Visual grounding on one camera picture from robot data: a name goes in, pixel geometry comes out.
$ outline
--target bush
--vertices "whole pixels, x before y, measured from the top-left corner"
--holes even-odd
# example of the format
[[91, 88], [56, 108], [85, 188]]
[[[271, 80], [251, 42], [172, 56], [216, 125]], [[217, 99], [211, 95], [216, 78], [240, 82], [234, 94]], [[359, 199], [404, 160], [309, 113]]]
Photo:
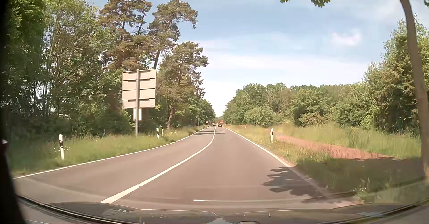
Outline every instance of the bush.
[[268, 127], [274, 122], [274, 112], [269, 106], [253, 108], [244, 114], [244, 121], [248, 124]]

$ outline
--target grass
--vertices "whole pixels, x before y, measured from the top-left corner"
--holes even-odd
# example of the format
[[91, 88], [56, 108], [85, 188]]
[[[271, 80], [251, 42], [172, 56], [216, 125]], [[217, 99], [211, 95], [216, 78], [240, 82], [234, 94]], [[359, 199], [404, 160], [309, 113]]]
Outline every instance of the grass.
[[274, 127], [274, 131], [298, 139], [361, 149], [403, 159], [418, 157], [421, 151], [420, 138], [417, 136], [386, 134], [360, 128], [340, 128], [333, 123], [306, 128], [278, 125]]
[[[429, 197], [429, 188], [421, 183], [422, 165], [416, 157], [416, 150], [405, 146], [415, 144], [415, 139], [409, 136], [388, 136], [373, 131], [353, 130], [353, 133], [341, 130], [335, 126], [292, 128], [290, 126], [275, 126], [274, 131], [291, 134], [296, 138], [319, 140], [321, 142], [336, 141], [336, 145], [361, 147], [370, 149], [388, 148], [389, 139], [393, 145], [390, 153], [399, 150], [408, 150], [399, 156], [406, 159], [334, 159], [323, 150], [314, 150], [298, 147], [288, 142], [274, 140], [271, 144], [267, 129], [262, 127], [234, 126], [228, 128], [260, 144], [277, 156], [294, 162], [303, 173], [308, 174], [322, 187], [332, 193], [345, 193], [366, 203], [393, 201], [399, 203], [413, 203]], [[366, 140], [374, 136], [375, 140]]]
[[102, 138], [81, 137], [64, 140], [65, 159], [61, 160], [58, 141], [11, 141], [8, 164], [14, 175], [54, 169], [95, 161], [169, 144], [193, 134], [205, 126], [185, 127], [156, 135], [110, 135]]

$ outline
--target white edge line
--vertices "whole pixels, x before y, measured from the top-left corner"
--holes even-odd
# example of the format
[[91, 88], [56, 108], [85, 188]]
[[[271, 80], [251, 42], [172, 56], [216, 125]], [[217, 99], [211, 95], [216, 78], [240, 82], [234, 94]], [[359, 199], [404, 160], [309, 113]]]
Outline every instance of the white edge line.
[[323, 188], [321, 188], [319, 185], [317, 185], [316, 183], [308, 180], [303, 174], [301, 174], [300, 172], [298, 172], [297, 170], [294, 170], [294, 166], [292, 166], [289, 163], [286, 163], [285, 161], [283, 161], [282, 159], [280, 159], [278, 156], [276, 156], [275, 154], [271, 153], [269, 150], [265, 149], [264, 147], [260, 146], [259, 144], [256, 144], [254, 142], [252, 142], [251, 140], [247, 139], [246, 137], [244, 137], [241, 134], [236, 133], [235, 131], [226, 128], [230, 131], [232, 131], [233, 133], [239, 135], [241, 138], [246, 139], [247, 141], [249, 141], [250, 143], [258, 146], [259, 148], [261, 148], [262, 150], [264, 150], [265, 152], [267, 152], [268, 154], [270, 154], [271, 156], [273, 156], [274, 158], [276, 158], [276, 160], [278, 160], [279, 162], [281, 162], [284, 166], [289, 167], [290, 170], [292, 170], [295, 174], [297, 174], [297, 176], [301, 177], [301, 179], [305, 180], [307, 183], [309, 183], [311, 186], [313, 186], [314, 188], [316, 188], [316, 190], [318, 190], [321, 194], [323, 194], [325, 197], [329, 198], [329, 199], [333, 199], [333, 196], [327, 192], [326, 190], [324, 190]]
[[84, 165], [84, 164], [89, 164], [89, 163], [95, 163], [95, 162], [98, 162], [98, 161], [105, 161], [105, 160], [109, 160], [109, 159], [113, 159], [113, 158], [117, 158], [117, 157], [122, 157], [122, 156], [126, 156], [126, 155], [137, 154], [137, 153], [140, 153], [140, 152], [144, 152], [144, 151], [148, 151], [148, 150], [153, 150], [153, 149], [161, 148], [161, 147], [164, 147], [164, 146], [167, 146], [167, 145], [170, 145], [170, 144], [177, 143], [177, 142], [179, 142], [179, 141], [181, 141], [181, 140], [184, 140], [184, 139], [186, 139], [186, 138], [189, 138], [189, 137], [191, 137], [192, 135], [194, 135], [194, 134], [196, 134], [196, 133], [200, 132], [201, 130], [196, 131], [195, 133], [193, 133], [193, 134], [191, 134], [191, 135], [188, 135], [188, 136], [186, 136], [186, 137], [185, 137], [185, 138], [183, 138], [183, 139], [179, 139], [179, 140], [174, 141], [174, 142], [172, 142], [172, 143], [164, 144], [164, 145], [161, 145], [161, 146], [158, 146], [158, 147], [155, 147], [155, 148], [145, 149], [145, 150], [140, 150], [140, 151], [133, 152], [133, 153], [128, 153], [128, 154], [125, 154], [125, 155], [117, 155], [117, 156], [113, 156], [113, 157], [109, 157], [109, 158], [105, 158], [105, 159], [101, 159], [101, 160], [96, 160], [96, 161], [90, 161], [90, 162], [85, 162], [85, 163], [79, 163], [79, 164], [74, 164], [74, 165], [64, 166], [64, 167], [57, 168], [57, 169], [45, 170], [45, 171], [41, 171], [41, 172], [37, 172], [37, 173], [32, 173], [32, 174], [28, 174], [28, 175], [17, 176], [17, 177], [14, 177], [13, 179], [19, 179], [19, 178], [24, 178], [24, 177], [28, 177], [28, 176], [34, 176], [34, 175], [43, 174], [43, 173], [47, 173], [47, 172], [51, 172], [51, 171], [67, 169], [67, 168], [70, 168], [70, 167], [75, 167], [75, 166]]
[[204, 146], [204, 148], [202, 148], [201, 150], [197, 151], [195, 154], [193, 154], [193, 155], [189, 156], [188, 158], [186, 158], [186, 159], [184, 159], [184, 160], [180, 161], [179, 163], [177, 163], [177, 164], [175, 164], [175, 165], [171, 166], [170, 168], [166, 169], [165, 171], [163, 171], [163, 172], [161, 172], [161, 173], [159, 173], [159, 174], [156, 174], [156, 175], [154, 175], [153, 177], [151, 177], [151, 178], [149, 178], [149, 179], [147, 179], [147, 180], [145, 180], [145, 181], [141, 182], [140, 184], [134, 185], [134, 186], [132, 186], [132, 187], [130, 187], [130, 188], [128, 188], [128, 189], [126, 189], [126, 190], [124, 190], [124, 191], [121, 191], [121, 192], [119, 192], [118, 194], [115, 194], [115, 195], [113, 195], [113, 196], [111, 196], [111, 197], [109, 197], [109, 198], [106, 198], [106, 199], [104, 199], [104, 200], [102, 200], [102, 201], [100, 201], [100, 202], [101, 202], [101, 203], [108, 203], [108, 204], [111, 204], [111, 203], [113, 203], [113, 202], [115, 202], [115, 201], [117, 201], [117, 200], [119, 200], [119, 199], [123, 198], [123, 197], [124, 197], [124, 196], [126, 196], [127, 194], [130, 194], [131, 192], [133, 192], [133, 191], [137, 190], [139, 187], [142, 187], [142, 186], [144, 186], [145, 184], [147, 184], [147, 183], [149, 183], [149, 182], [151, 182], [151, 181], [155, 180], [156, 178], [158, 178], [158, 177], [162, 176], [163, 174], [165, 174], [165, 173], [167, 173], [167, 172], [171, 171], [171, 170], [172, 170], [172, 169], [174, 169], [175, 167], [177, 167], [177, 166], [179, 166], [179, 165], [181, 165], [181, 164], [185, 163], [186, 161], [190, 160], [192, 157], [194, 157], [194, 156], [196, 156], [197, 154], [199, 154], [201, 151], [205, 150], [209, 145], [211, 145], [211, 144], [212, 144], [212, 142], [213, 142], [213, 139], [215, 139], [215, 134], [216, 134], [216, 127], [214, 128], [214, 131], [213, 131], [213, 137], [212, 137], [212, 140], [210, 141], [210, 143], [208, 143], [206, 146]]

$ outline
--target dirt path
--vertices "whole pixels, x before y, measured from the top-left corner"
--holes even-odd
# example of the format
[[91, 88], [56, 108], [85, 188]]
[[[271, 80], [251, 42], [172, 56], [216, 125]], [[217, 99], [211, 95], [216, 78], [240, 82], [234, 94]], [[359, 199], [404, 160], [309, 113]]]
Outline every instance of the dirt path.
[[360, 149], [352, 149], [342, 146], [336, 146], [331, 144], [324, 144], [319, 142], [313, 142], [309, 140], [297, 139], [291, 136], [276, 136], [276, 139], [280, 141], [289, 142], [295, 146], [305, 147], [314, 150], [324, 151], [330, 154], [335, 159], [379, 159], [379, 158], [394, 158], [392, 156], [380, 155], [377, 153], [370, 153]]

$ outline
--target road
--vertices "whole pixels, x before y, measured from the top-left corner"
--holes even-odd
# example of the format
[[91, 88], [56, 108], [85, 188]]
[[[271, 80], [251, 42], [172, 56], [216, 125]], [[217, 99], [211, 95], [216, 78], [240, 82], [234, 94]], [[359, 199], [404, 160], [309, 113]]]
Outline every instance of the road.
[[44, 203], [91, 201], [218, 212], [339, 205], [270, 153], [218, 127], [155, 149], [14, 182], [19, 194]]

